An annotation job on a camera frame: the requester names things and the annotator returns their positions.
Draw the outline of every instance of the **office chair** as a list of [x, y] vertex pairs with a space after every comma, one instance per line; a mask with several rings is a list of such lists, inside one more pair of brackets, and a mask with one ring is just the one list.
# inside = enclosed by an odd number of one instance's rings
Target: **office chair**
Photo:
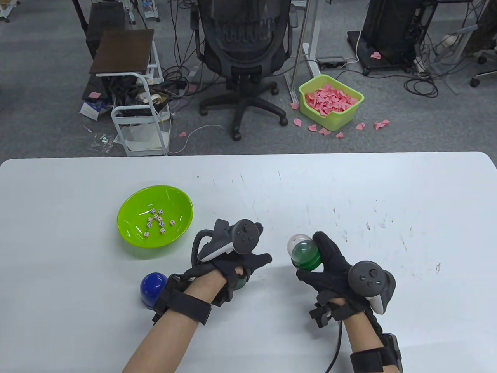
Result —
[[[203, 53], [199, 19], [204, 32]], [[278, 94], [276, 82], [260, 82], [281, 69], [290, 58], [292, 29], [297, 26], [297, 13], [291, 0], [198, 0], [191, 7], [190, 19], [197, 57], [209, 70], [226, 78], [226, 88], [233, 91], [201, 101], [200, 115], [207, 115], [207, 109], [212, 106], [234, 106], [231, 130], [234, 141], [242, 138], [240, 123], [249, 106], [278, 115], [279, 124], [286, 126], [286, 112], [257, 96], [268, 90], [272, 95]]]

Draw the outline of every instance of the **yellow-green plastic basket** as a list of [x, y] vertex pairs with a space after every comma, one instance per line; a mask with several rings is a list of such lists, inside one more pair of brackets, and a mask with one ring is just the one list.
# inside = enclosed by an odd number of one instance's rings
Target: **yellow-green plastic basket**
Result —
[[[324, 87], [326, 84], [329, 84], [337, 90], [342, 90], [344, 93], [349, 94], [351, 97], [356, 98], [359, 101], [354, 106], [351, 106], [346, 111], [343, 111], [341, 113], [333, 111], [328, 116], [321, 116], [321, 114], [307, 105], [305, 96], [306, 93], [315, 92], [319, 88]], [[354, 119], [355, 114], [357, 113], [357, 109], [359, 109], [359, 106], [364, 101], [364, 96], [362, 93], [353, 90], [352, 88], [340, 83], [338, 80], [333, 79], [328, 75], [319, 75], [318, 77], [312, 78], [307, 83], [304, 83], [299, 87], [299, 92], [300, 112], [308, 116], [317, 124], [320, 124], [321, 126], [326, 128], [328, 131], [337, 131], [338, 129], [349, 123], [352, 119]]]

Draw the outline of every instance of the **wrist strap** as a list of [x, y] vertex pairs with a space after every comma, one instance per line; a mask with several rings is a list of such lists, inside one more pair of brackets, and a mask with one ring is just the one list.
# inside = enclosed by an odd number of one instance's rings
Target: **wrist strap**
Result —
[[383, 367], [397, 365], [394, 355], [385, 347], [353, 353], [350, 360], [355, 373], [383, 372]]
[[169, 300], [169, 308], [203, 325], [206, 324], [211, 313], [211, 305], [209, 303], [178, 290], [172, 292]]

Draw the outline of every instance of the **white cord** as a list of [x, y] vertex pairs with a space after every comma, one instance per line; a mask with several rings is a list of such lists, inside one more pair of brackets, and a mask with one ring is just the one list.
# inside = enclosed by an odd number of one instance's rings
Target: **white cord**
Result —
[[185, 142], [185, 145], [181, 148], [181, 150], [178, 150], [177, 152], [170, 152], [169, 150], [167, 151], [169, 154], [178, 154], [178, 153], [181, 153], [183, 150], [185, 150], [186, 148], [186, 145], [188, 144], [188, 140], [190, 139], [190, 136], [193, 135], [193, 133], [195, 131], [198, 131], [199, 129], [202, 129], [202, 128], [205, 128], [205, 127], [219, 127], [219, 128], [223, 128], [222, 126], [220, 126], [219, 124], [206, 124], [205, 126], [202, 126], [202, 127], [198, 127], [198, 128], [195, 128], [193, 131], [190, 132], [190, 134], [188, 135], [188, 137], [186, 138], [186, 142]]

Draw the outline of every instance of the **lime green bowl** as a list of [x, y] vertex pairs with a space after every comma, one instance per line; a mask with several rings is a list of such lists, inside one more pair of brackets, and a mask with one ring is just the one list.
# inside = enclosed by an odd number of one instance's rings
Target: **lime green bowl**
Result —
[[[161, 234], [159, 222], [155, 219], [152, 228], [147, 227], [147, 218], [153, 217], [152, 209], [161, 215], [166, 230]], [[169, 185], [155, 185], [139, 190], [129, 197], [117, 214], [117, 229], [131, 245], [154, 249], [176, 241], [189, 228], [193, 219], [193, 204], [185, 192]]]

